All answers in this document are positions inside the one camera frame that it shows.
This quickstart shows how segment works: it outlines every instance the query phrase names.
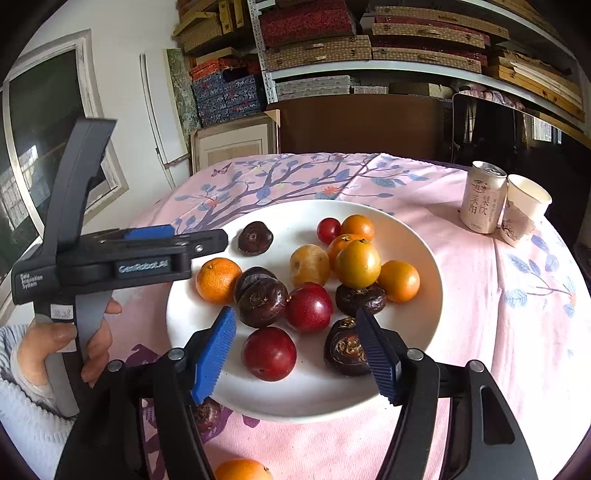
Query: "pink tablecloth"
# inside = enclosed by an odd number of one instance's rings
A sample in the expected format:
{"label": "pink tablecloth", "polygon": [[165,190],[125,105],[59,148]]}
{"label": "pink tablecloth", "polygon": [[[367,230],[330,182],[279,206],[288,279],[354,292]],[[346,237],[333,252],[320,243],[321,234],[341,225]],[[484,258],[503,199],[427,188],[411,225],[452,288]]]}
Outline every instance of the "pink tablecloth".
{"label": "pink tablecloth", "polygon": [[[446,286],[444,311],[428,354],[491,370],[529,444],[541,480],[553,478],[591,420],[591,300],[569,250],[546,221],[531,242],[509,247],[460,221],[466,172],[388,155],[247,157],[201,171],[161,200],[136,226],[170,223],[177,232],[217,228],[263,205],[294,199],[358,202],[409,224],[434,251]],[[109,319],[113,358],[151,361],[169,347],[170,286],[123,290],[124,313]],[[425,478],[438,478],[447,426],[440,402]],[[383,398],[340,420],[289,425],[224,409],[205,438],[215,468],[235,456],[266,464],[278,480],[374,478],[398,409]],[[154,424],[150,413],[147,419]],[[164,477],[157,435],[148,442]]]}

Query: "white paper cup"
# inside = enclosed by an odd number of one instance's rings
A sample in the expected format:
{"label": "white paper cup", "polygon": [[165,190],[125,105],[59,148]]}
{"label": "white paper cup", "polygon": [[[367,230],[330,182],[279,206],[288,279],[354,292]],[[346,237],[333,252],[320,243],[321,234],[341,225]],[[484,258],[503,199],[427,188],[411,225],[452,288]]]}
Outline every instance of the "white paper cup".
{"label": "white paper cup", "polygon": [[501,237],[512,247],[529,240],[540,224],[550,194],[536,182],[521,175],[507,177],[507,202],[501,223]]}

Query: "brown water chestnut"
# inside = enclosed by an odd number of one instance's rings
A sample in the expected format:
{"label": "brown water chestnut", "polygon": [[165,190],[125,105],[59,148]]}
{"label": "brown water chestnut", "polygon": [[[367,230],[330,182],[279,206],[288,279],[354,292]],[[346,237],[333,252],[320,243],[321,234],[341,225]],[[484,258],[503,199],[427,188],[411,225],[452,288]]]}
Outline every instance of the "brown water chestnut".
{"label": "brown water chestnut", "polygon": [[348,377],[370,373],[354,318],[346,317],[332,326],[324,343],[324,363],[329,370]]}
{"label": "brown water chestnut", "polygon": [[238,236],[238,250],[249,257],[261,255],[273,243],[273,233],[263,222],[252,222]]}
{"label": "brown water chestnut", "polygon": [[205,433],[215,428],[220,422],[222,408],[218,402],[206,398],[201,405],[191,405],[193,420],[199,433]]}
{"label": "brown water chestnut", "polygon": [[361,307],[365,307],[372,314],[381,312],[386,306],[386,299],[386,291],[377,283],[359,289],[340,285],[335,292],[337,308],[351,317],[355,317]]}
{"label": "brown water chestnut", "polygon": [[251,267],[248,270],[242,272],[242,275],[238,277],[236,281],[236,287],[234,288],[234,301],[236,304],[240,301],[240,298],[248,290],[248,287],[258,282],[263,278],[277,278],[275,274],[264,267]]}
{"label": "brown water chestnut", "polygon": [[279,280],[262,278],[248,287],[240,298],[240,319],[249,327],[266,327],[283,314],[289,298],[287,288]]}

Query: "stacked boxes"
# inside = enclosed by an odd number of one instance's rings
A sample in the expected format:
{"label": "stacked boxes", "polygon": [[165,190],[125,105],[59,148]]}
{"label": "stacked boxes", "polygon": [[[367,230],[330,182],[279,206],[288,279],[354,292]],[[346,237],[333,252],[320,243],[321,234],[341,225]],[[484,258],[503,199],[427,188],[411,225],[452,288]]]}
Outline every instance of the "stacked boxes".
{"label": "stacked boxes", "polygon": [[263,110],[264,91],[258,76],[243,71],[214,72],[193,82],[197,111],[204,127]]}

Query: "bolt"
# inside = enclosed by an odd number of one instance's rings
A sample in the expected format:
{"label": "bolt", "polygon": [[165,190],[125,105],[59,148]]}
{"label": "bolt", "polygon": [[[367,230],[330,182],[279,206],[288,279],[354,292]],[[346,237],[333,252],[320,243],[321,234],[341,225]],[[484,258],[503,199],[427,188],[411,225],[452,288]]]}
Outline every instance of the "bolt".
{"label": "bolt", "polygon": [[182,357],[184,357],[184,350],[182,348],[171,348],[168,351],[168,358],[171,360],[180,360]]}
{"label": "bolt", "polygon": [[477,373],[484,371],[484,364],[480,360],[471,360],[469,365]]}
{"label": "bolt", "polygon": [[123,362],[121,360],[111,360],[107,364],[107,370],[109,372],[118,372],[123,367]]}
{"label": "bolt", "polygon": [[407,350],[407,357],[418,362],[423,359],[424,355],[418,348],[409,348]]}

